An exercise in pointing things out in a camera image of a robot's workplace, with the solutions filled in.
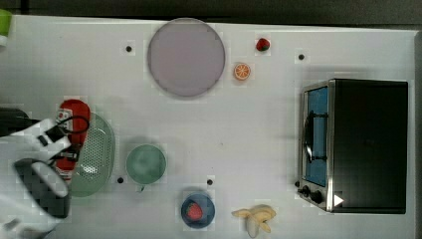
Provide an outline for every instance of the green colander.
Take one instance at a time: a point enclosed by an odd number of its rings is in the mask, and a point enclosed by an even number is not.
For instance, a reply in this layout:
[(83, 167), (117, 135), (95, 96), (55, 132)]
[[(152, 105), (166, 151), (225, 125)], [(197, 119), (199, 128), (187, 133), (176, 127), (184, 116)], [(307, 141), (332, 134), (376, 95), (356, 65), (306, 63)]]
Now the green colander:
[(114, 134), (109, 124), (91, 113), (90, 129), (72, 176), (72, 195), (86, 197), (99, 191), (111, 176)]

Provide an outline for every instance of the toy food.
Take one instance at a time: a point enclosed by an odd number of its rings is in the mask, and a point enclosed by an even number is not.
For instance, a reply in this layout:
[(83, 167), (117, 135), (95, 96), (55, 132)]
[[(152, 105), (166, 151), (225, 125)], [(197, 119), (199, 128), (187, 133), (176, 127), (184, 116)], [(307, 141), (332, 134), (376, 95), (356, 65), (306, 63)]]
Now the toy food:
[(257, 43), (258, 51), (265, 52), (268, 49), (270, 49), (270, 42), (267, 39), (261, 38), (260, 40), (258, 40), (258, 43)]
[(202, 209), (198, 203), (192, 202), (189, 204), (186, 215), (193, 221), (197, 221), (202, 218)]
[(240, 209), (234, 211), (232, 212), (232, 215), (246, 218), (246, 229), (248, 230), (248, 234), (251, 238), (255, 238), (258, 236), (260, 227), (268, 233), (271, 232), (271, 228), (266, 222), (276, 216), (276, 211), (270, 206), (261, 205), (250, 210)]
[(251, 68), (245, 63), (240, 63), (235, 67), (235, 78), (239, 81), (245, 81), (251, 74)]

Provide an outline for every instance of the round plate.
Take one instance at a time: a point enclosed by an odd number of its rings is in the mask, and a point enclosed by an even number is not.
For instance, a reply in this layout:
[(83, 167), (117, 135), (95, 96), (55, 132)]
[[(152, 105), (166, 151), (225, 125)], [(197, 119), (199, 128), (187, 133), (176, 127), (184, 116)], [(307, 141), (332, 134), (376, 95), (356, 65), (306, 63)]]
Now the round plate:
[(166, 91), (194, 97), (211, 89), (224, 70), (225, 52), (218, 34), (192, 18), (175, 19), (153, 36), (148, 67)]

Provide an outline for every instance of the orange slice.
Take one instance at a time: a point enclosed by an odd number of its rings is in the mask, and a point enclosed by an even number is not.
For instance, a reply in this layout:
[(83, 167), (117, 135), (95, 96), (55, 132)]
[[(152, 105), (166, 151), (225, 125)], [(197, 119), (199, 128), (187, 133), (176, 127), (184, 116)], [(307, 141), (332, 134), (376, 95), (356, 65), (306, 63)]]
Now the orange slice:
[(251, 74), (251, 68), (245, 63), (240, 63), (235, 67), (235, 78), (239, 81), (245, 81)]

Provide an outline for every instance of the oven handle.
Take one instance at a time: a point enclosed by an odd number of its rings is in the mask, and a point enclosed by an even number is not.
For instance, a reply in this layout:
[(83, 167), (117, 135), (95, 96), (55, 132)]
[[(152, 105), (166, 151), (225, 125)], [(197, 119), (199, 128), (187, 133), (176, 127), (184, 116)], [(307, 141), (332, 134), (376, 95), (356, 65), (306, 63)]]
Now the oven handle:
[(304, 126), (304, 152), (309, 163), (312, 163), (314, 159), (318, 159), (313, 156), (314, 150), (314, 118), (328, 118), (328, 114), (315, 114), (314, 111), (311, 111), (307, 116)]

